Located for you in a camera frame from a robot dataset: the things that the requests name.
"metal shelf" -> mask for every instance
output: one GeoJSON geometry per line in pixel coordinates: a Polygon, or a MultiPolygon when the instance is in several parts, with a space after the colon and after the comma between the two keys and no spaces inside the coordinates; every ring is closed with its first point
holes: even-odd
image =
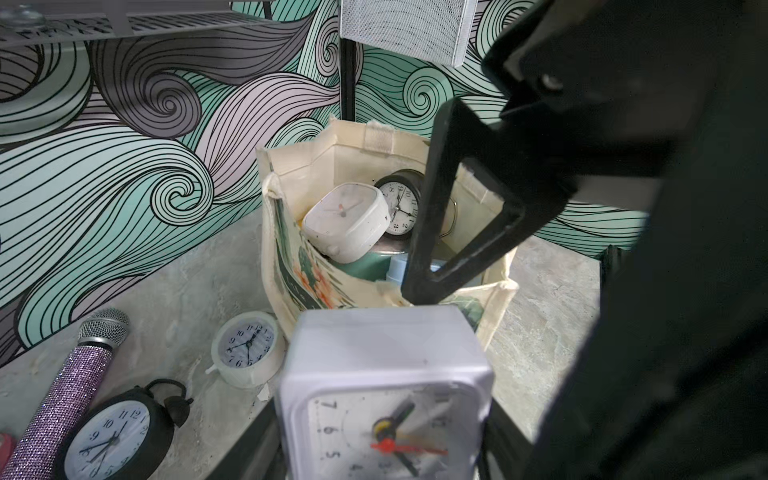
{"type": "Polygon", "coordinates": [[[135,35],[164,35],[182,31],[230,28],[270,22],[263,18],[229,10],[169,15],[126,15],[122,17],[122,22],[110,22],[110,18],[113,16],[49,18],[44,27],[27,31],[12,31],[0,27],[0,48],[63,41],[102,40],[135,35]]]}

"white alarm clock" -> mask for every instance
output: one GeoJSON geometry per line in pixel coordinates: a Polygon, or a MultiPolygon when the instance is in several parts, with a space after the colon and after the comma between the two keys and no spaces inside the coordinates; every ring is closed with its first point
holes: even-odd
{"type": "Polygon", "coordinates": [[[382,192],[365,184],[341,184],[304,216],[302,230],[321,253],[339,263],[366,254],[389,227],[389,206],[382,192]]]}
{"type": "Polygon", "coordinates": [[[455,306],[310,310],[276,394],[293,480],[470,480],[493,371],[455,306]]]}
{"type": "Polygon", "coordinates": [[[265,312],[245,312],[227,321],[210,346],[218,370],[230,385],[251,389],[272,378],[285,356],[285,340],[277,321],[265,312]]]}

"white mesh shelf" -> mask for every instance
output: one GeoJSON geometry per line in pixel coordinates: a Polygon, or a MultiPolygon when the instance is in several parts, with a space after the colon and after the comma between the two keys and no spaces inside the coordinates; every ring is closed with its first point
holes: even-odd
{"type": "Polygon", "coordinates": [[[458,67],[477,0],[342,0],[342,38],[458,67]]]}

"pink object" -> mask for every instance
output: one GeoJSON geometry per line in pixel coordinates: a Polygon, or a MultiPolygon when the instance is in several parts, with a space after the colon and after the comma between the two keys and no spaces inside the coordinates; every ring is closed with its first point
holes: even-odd
{"type": "Polygon", "coordinates": [[[87,412],[111,360],[112,351],[100,346],[80,345],[69,353],[0,480],[53,478],[58,449],[87,412]]]}
{"type": "Polygon", "coordinates": [[[8,463],[8,459],[11,458],[13,445],[13,437],[7,433],[0,433],[0,471],[8,463]]]}

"clock face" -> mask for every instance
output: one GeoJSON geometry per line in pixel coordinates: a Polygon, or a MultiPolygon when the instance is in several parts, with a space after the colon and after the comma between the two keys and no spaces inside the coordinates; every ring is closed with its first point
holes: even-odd
{"type": "Polygon", "coordinates": [[[244,369],[264,358],[274,342],[275,332],[269,324],[245,319],[224,332],[219,341],[219,358],[226,366],[244,369]]]}
{"type": "Polygon", "coordinates": [[[324,480],[435,478],[454,455],[469,462],[454,428],[457,395],[426,386],[310,400],[314,471],[324,480]]]}
{"type": "Polygon", "coordinates": [[[388,182],[379,187],[384,194],[392,222],[386,232],[392,235],[403,235],[411,231],[419,214],[419,202],[410,188],[399,182],[388,182]]]}
{"type": "Polygon", "coordinates": [[[331,190],[312,209],[305,222],[308,227],[326,235],[343,233],[368,212],[377,193],[367,185],[341,184],[331,190]]]}
{"type": "Polygon", "coordinates": [[[69,445],[64,460],[68,480],[109,478],[136,455],[147,437],[147,406],[126,400],[97,413],[69,445]]]}

